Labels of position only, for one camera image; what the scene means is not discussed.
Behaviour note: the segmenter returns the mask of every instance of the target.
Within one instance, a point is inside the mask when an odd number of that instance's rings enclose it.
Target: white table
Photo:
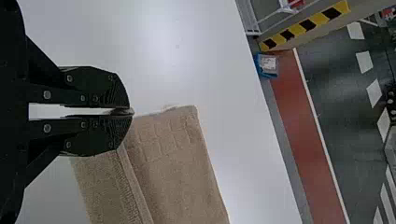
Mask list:
[[[138,115],[196,105],[232,223],[301,223],[233,0],[21,0],[58,65],[120,75]],[[40,107],[32,117],[70,113]],[[88,223],[68,160],[26,190],[19,223]]]

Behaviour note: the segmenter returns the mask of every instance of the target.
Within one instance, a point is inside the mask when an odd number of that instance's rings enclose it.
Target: white line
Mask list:
[[[390,127],[389,113],[386,108],[382,112],[381,117],[379,117],[376,126],[378,127],[379,133],[381,134],[382,141],[385,143],[385,140],[387,140],[387,134]]]
[[[361,19],[360,21],[378,27],[378,24],[376,24],[376,23],[373,22],[373,21],[367,21],[367,20],[365,20],[365,19]]]
[[[379,212],[378,207],[376,208],[376,211],[375,211],[374,224],[384,224],[384,222],[382,221],[381,213]]]
[[[379,86],[378,79],[374,80],[372,84],[370,84],[369,87],[367,87],[367,94],[369,95],[370,99],[370,104],[372,105],[372,108],[375,107],[376,103],[381,99],[382,96],[382,91],[381,87]]]
[[[361,23],[354,21],[346,26],[351,39],[364,39],[364,33],[361,29]]]
[[[390,192],[392,193],[393,201],[396,202],[396,186],[395,186],[395,182],[393,181],[393,176],[390,173],[389,166],[387,167],[387,180],[389,183]]]
[[[308,86],[306,85],[306,79],[305,79],[303,67],[301,66],[300,57],[298,56],[297,49],[293,49],[293,52],[294,52],[294,56],[295,56],[296,61],[297,61],[298,68],[300,70],[301,80],[304,83],[306,96],[308,97],[308,101],[309,101],[309,104],[311,105],[311,110],[312,110],[312,113],[314,115],[315,123],[317,124],[318,133],[319,133],[319,136],[320,136],[320,141],[321,141],[321,143],[323,145],[323,148],[324,148],[324,154],[326,155],[327,163],[329,163],[329,168],[330,168],[330,171],[332,173],[332,181],[334,182],[335,189],[337,191],[338,200],[340,201],[341,207],[343,209],[344,217],[346,219],[346,224],[349,224],[350,223],[349,216],[347,215],[347,210],[346,210],[346,206],[344,205],[343,196],[341,195],[340,188],[338,187],[337,178],[335,176],[334,169],[332,168],[332,161],[330,160],[329,151],[327,150],[326,143],[325,143],[324,137],[323,137],[323,133],[322,133],[322,131],[320,129],[319,120],[318,120],[318,114],[317,114],[317,111],[315,109],[314,102],[312,101],[311,93],[310,93],[310,91],[308,89]]]
[[[385,184],[382,185],[381,200],[382,200],[382,204],[384,204],[385,212],[387,213],[388,222],[392,224],[396,224],[395,215],[393,214],[392,205],[390,205],[390,199],[387,193],[387,189],[385,188]]]
[[[374,68],[369,51],[356,53],[356,59],[358,59],[359,68],[361,69],[362,74]]]

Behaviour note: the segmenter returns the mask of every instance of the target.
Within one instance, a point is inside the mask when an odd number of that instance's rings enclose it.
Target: red floor marking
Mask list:
[[[315,223],[346,223],[318,128],[292,50],[279,56],[279,77],[271,80],[294,159]]]

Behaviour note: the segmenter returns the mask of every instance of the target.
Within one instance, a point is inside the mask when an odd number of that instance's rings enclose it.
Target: yellow and black hazard stripe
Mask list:
[[[304,35],[306,32],[324,25],[329,21],[341,17],[349,12],[350,9],[347,4],[347,0],[341,1],[304,21],[300,21],[299,23],[292,25],[279,34],[273,35],[270,38],[262,41],[260,43],[260,49],[262,51],[273,49],[276,46],[282,45],[299,35]]]

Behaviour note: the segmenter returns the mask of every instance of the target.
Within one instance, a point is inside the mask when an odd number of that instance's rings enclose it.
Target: towel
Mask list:
[[[228,224],[194,106],[134,119],[123,145],[72,158],[92,224]]]

